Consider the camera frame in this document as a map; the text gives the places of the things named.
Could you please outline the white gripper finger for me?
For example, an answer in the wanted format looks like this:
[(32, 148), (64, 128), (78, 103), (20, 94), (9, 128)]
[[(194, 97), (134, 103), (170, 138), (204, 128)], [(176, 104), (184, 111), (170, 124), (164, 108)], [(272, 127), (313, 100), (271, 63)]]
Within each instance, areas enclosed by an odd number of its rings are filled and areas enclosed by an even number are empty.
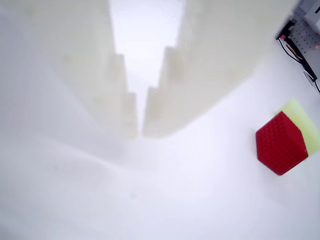
[(159, 85), (148, 91), (142, 132), (166, 137), (241, 84), (270, 50), (295, 0), (188, 0)]
[(136, 96), (116, 53), (107, 0), (3, 0), (31, 41), (90, 110), (123, 143), (137, 133)]

